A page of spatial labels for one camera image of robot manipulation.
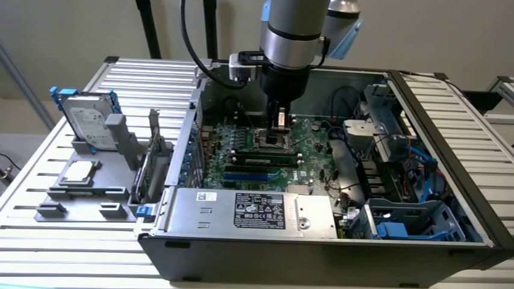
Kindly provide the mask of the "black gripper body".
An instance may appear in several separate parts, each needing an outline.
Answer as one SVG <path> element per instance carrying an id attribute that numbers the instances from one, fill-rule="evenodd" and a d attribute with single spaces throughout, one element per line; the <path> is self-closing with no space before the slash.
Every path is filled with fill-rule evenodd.
<path id="1" fill-rule="evenodd" d="M 270 99 L 278 102 L 293 102 L 306 91 L 310 68 L 285 69 L 270 65 L 262 68 L 261 88 Z"/>

